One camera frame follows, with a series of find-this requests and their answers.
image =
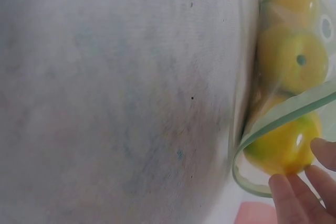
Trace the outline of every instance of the finger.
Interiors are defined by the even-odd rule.
[[[327,212],[336,216],[336,182],[317,166],[306,168],[306,176],[323,199]]]
[[[322,165],[329,170],[336,171],[336,143],[315,138],[311,141],[310,147]]]
[[[310,190],[309,186],[296,174],[288,175],[287,179],[308,219],[312,223],[328,223],[331,216],[326,213],[325,208]]]
[[[271,176],[268,184],[277,210],[278,224],[308,223],[308,217],[295,198],[295,194],[285,176],[275,174]]]

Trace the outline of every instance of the plastic bag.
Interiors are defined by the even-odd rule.
[[[311,140],[336,142],[336,12],[331,3],[260,4],[254,86],[232,167],[235,181],[254,195],[271,197],[268,179],[275,173],[298,173],[309,184],[303,169],[311,163],[323,167],[311,152]]]

